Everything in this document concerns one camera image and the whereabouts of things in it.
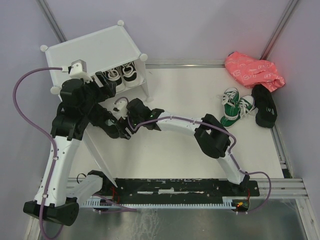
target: black and white sneaker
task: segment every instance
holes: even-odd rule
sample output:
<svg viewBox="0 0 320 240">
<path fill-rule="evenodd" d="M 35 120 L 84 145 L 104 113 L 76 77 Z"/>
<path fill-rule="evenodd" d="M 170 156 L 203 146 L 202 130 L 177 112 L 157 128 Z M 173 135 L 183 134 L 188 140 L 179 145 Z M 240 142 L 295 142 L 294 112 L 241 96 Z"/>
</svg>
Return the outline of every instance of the black and white sneaker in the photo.
<svg viewBox="0 0 320 240">
<path fill-rule="evenodd" d="M 121 65 L 120 68 L 124 83 L 128 88 L 133 88 L 139 84 L 140 78 L 137 74 L 136 66 L 133 61 Z"/>
<path fill-rule="evenodd" d="M 104 71 L 103 75 L 110 81 L 116 82 L 116 92 L 119 93 L 125 90 L 126 86 L 122 81 L 119 68 L 115 67 L 110 70 Z"/>
</svg>

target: pink cloth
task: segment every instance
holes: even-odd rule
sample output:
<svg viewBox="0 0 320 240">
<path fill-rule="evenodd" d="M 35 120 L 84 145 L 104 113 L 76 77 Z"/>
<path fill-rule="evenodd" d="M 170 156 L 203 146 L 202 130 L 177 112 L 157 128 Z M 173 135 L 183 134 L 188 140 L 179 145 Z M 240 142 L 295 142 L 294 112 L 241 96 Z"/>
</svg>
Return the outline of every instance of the pink cloth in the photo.
<svg viewBox="0 0 320 240">
<path fill-rule="evenodd" d="M 273 62 L 257 60 L 237 51 L 225 59 L 224 65 L 233 78 L 248 89 L 262 84 L 273 92 L 286 83 Z"/>
</svg>

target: green sneaker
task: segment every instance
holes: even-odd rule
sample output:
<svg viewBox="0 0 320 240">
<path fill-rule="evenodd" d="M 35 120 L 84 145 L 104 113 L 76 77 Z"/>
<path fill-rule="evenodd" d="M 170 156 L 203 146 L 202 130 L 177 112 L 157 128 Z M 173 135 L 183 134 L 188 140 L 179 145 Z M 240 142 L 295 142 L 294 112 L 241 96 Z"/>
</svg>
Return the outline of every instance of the green sneaker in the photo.
<svg viewBox="0 0 320 240">
<path fill-rule="evenodd" d="M 239 119 L 243 119 L 247 115 L 252 115 L 252 110 L 255 109 L 255 99 L 251 95 L 243 96 L 239 100 L 238 107 L 239 107 L 239 114 L 238 114 L 238 117 L 235 120 L 229 120 L 225 116 L 223 116 L 220 119 L 220 123 L 226 129 L 230 128 Z"/>
<path fill-rule="evenodd" d="M 239 101 L 240 95 L 238 89 L 230 87 L 225 90 L 222 95 L 222 105 L 224 105 L 224 116 L 228 120 L 236 120 L 239 116 Z"/>
</svg>

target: shoe rack shelf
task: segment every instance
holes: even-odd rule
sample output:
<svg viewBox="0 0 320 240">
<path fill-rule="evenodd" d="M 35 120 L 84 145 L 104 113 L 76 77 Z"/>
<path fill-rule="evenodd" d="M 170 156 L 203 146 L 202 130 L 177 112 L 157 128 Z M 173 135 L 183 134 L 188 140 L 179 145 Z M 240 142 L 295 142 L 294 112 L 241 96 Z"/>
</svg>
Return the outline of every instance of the shoe rack shelf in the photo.
<svg viewBox="0 0 320 240">
<path fill-rule="evenodd" d="M 124 24 L 119 20 L 115 26 L 54 46 L 42 45 L 40 49 L 45 52 L 49 67 L 70 66 L 74 61 L 83 60 L 86 62 L 87 73 L 93 78 L 96 78 L 96 72 L 106 72 L 133 62 L 139 83 L 133 87 L 125 86 L 117 94 L 141 87 L 146 95 L 146 101 L 151 102 L 153 99 L 149 95 L 145 65 L 148 56 L 140 52 L 125 30 Z M 56 87 L 61 87 L 62 83 L 70 78 L 65 72 L 50 71 L 50 74 Z"/>
</svg>

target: red wire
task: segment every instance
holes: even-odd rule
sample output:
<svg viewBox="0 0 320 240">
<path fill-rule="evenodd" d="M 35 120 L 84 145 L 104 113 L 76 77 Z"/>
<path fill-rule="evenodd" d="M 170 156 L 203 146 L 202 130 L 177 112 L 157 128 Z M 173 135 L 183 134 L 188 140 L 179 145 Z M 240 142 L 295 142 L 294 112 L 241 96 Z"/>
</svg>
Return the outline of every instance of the red wire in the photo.
<svg viewBox="0 0 320 240">
<path fill-rule="evenodd" d="M 248 201 L 250 199 L 250 189 L 248 188 L 248 197 L 246 198 L 246 200 Z"/>
<path fill-rule="evenodd" d="M 114 198 L 115 198 L 115 195 L 116 195 L 117 198 L 118 198 L 116 203 L 118 204 L 120 202 L 120 197 L 119 197 L 118 193 L 116 192 L 115 187 L 112 186 L 110 189 L 112 190 L 112 201 L 114 201 Z"/>
</svg>

